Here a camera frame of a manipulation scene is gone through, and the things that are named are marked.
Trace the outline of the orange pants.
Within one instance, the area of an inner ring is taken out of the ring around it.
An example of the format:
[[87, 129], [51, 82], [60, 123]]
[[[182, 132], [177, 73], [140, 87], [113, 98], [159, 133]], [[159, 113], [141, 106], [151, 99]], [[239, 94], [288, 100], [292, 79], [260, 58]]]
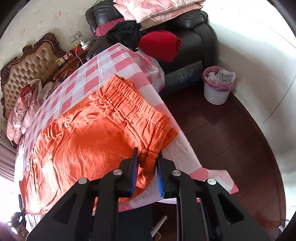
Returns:
[[177, 136], [170, 118], [128, 79], [112, 75], [40, 134], [20, 181], [25, 212], [46, 214], [78, 181], [102, 178], [137, 150], [134, 195], [150, 185], [159, 152]]

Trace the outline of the tufted brown headboard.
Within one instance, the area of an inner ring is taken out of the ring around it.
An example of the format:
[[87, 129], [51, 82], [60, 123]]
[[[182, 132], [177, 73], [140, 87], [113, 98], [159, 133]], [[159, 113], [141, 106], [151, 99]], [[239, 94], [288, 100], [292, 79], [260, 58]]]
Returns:
[[46, 33], [34, 45], [26, 45], [22, 52], [22, 56], [15, 57], [1, 69], [1, 104], [6, 120], [21, 89], [34, 79], [40, 79], [42, 85], [52, 80], [59, 68], [56, 61], [66, 54], [53, 33]]

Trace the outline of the pink checkered tablecloth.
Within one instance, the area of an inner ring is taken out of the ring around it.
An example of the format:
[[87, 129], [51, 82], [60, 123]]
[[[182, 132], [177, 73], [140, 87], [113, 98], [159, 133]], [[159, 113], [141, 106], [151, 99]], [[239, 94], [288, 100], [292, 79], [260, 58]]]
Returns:
[[[18, 145], [15, 180], [20, 183], [20, 193], [27, 214], [45, 214], [48, 208], [37, 197], [32, 184], [24, 178], [30, 170], [30, 157], [39, 134], [71, 107], [100, 88], [108, 78], [118, 74], [137, 86], [144, 99], [157, 110], [170, 114], [159, 96], [165, 84], [164, 72], [158, 61], [142, 51], [133, 52], [121, 44], [115, 44], [85, 63], [71, 74], [42, 104], [32, 116], [32, 123]], [[204, 181], [209, 178], [219, 182], [229, 193], [238, 192], [238, 187], [225, 170], [208, 170], [202, 167], [189, 141], [179, 125], [171, 119], [177, 136], [163, 150], [163, 156], [175, 162], [175, 166], [192, 178]]]

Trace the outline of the white bin with pink liner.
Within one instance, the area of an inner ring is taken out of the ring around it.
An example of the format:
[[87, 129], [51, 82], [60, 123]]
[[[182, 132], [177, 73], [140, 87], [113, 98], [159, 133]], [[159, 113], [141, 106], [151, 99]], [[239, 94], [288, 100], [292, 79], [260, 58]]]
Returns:
[[211, 104], [222, 105], [235, 87], [236, 74], [219, 66], [211, 66], [204, 70], [202, 78], [205, 99]]

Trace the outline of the pink curtain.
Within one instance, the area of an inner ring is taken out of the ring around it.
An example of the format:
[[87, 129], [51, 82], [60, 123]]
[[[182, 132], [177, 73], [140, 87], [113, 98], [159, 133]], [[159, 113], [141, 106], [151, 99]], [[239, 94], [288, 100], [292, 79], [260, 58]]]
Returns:
[[14, 181], [16, 149], [11, 145], [7, 137], [1, 133], [0, 139], [0, 175]]

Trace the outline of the pink floral cushion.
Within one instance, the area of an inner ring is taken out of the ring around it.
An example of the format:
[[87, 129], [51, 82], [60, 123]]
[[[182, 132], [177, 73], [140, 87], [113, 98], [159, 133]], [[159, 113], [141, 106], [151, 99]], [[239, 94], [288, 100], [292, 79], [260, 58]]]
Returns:
[[114, 1], [125, 21], [136, 21], [142, 30], [159, 25], [191, 10], [201, 9], [199, 1]]

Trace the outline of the pink floral pillows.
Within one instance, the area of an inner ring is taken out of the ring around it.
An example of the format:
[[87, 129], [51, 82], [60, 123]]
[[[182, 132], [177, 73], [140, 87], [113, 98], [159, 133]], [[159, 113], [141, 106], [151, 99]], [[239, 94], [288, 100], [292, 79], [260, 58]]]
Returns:
[[37, 111], [60, 85], [60, 81], [49, 81], [43, 86], [40, 79], [34, 79], [21, 89], [6, 128], [6, 136], [12, 143], [19, 144]]

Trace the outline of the red folded garment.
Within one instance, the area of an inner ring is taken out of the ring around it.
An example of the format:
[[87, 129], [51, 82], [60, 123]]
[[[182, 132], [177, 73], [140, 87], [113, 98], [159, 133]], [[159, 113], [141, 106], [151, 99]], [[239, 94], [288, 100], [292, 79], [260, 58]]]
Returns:
[[181, 39], [168, 31], [152, 31], [144, 35], [138, 47], [155, 59], [171, 63], [178, 55], [181, 48]]

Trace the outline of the wooden nightstand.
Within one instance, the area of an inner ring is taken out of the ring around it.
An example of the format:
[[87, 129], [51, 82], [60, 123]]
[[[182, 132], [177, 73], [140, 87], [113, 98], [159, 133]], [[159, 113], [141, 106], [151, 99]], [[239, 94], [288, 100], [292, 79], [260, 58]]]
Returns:
[[79, 67], [81, 67], [84, 63], [87, 62], [86, 56], [92, 45], [90, 45], [85, 50], [82, 50], [81, 53], [72, 58], [70, 58], [67, 62], [65, 62], [61, 67], [59, 67], [53, 74], [52, 80], [63, 82], [67, 79], [72, 73], [74, 73]]

